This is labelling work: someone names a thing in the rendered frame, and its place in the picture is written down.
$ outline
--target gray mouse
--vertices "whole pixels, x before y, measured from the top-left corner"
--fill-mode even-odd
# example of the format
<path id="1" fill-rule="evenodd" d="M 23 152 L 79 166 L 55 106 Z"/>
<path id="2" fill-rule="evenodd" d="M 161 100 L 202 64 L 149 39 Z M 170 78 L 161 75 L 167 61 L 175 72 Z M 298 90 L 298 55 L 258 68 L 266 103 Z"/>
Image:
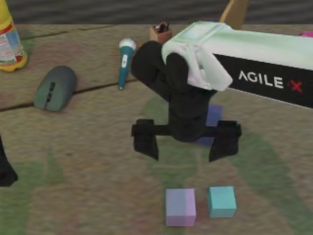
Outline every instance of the gray mouse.
<path id="1" fill-rule="evenodd" d="M 77 86 L 77 76 L 68 66 L 50 70 L 39 85 L 34 106 L 43 110 L 60 111 L 69 102 Z"/>

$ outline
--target yellow bottle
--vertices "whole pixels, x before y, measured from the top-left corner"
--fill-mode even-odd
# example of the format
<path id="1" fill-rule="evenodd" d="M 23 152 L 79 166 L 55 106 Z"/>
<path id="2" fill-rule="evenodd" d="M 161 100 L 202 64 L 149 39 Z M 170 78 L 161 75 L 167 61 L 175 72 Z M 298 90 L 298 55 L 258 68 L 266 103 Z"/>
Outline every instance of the yellow bottle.
<path id="1" fill-rule="evenodd" d="M 0 0 L 0 70 L 13 72 L 27 62 L 12 16 L 5 0 Z"/>

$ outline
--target scroll wheel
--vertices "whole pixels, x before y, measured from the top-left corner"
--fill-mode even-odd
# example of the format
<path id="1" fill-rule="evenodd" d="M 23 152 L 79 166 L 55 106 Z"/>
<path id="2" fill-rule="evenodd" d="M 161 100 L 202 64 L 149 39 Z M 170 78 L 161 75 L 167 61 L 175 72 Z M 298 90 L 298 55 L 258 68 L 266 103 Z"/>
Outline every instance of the scroll wheel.
<path id="1" fill-rule="evenodd" d="M 50 91 L 53 91 L 55 87 L 55 82 L 51 82 L 50 84 Z"/>

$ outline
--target background wall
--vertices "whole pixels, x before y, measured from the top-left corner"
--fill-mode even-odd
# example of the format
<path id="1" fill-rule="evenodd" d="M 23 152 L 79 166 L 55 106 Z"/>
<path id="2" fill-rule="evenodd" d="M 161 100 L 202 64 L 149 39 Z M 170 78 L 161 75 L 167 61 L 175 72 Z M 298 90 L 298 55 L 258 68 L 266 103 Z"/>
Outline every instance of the background wall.
<path id="1" fill-rule="evenodd" d="M 228 0 L 7 0 L 17 24 L 216 21 Z M 248 24 L 313 24 L 313 0 L 250 0 Z"/>

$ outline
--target wooden table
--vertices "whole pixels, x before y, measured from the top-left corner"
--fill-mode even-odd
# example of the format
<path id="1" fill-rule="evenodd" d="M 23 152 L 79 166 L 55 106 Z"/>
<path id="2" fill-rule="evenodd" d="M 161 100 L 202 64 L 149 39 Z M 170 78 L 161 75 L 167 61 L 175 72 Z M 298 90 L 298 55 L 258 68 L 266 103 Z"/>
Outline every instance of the wooden table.
<path id="1" fill-rule="evenodd" d="M 174 33 L 183 27 L 175 25 Z M 275 231 L 304 235 L 300 229 L 313 231 L 312 111 L 226 91 L 212 102 L 223 105 L 225 119 L 243 125 L 240 154 L 208 164 L 207 149 L 163 138 L 156 163 L 134 152 L 130 129 L 140 117 L 164 122 L 166 104 L 137 81 L 123 91 L 117 89 L 118 42 L 131 37 L 138 45 L 144 43 L 148 25 L 21 25 L 20 29 L 30 50 L 29 64 L 15 73 L 2 73 L 0 79 L 1 135 L 20 176 L 12 188 L 0 189 L 0 234 Z M 297 35 L 313 30 L 313 25 L 244 29 Z M 77 89 L 83 92 L 61 113 L 35 109 L 31 102 L 38 84 L 59 64 L 78 73 Z M 232 219 L 208 218 L 206 190 L 218 185 L 236 187 L 238 211 Z M 196 189 L 194 228 L 165 228 L 162 195 L 168 187 Z"/>

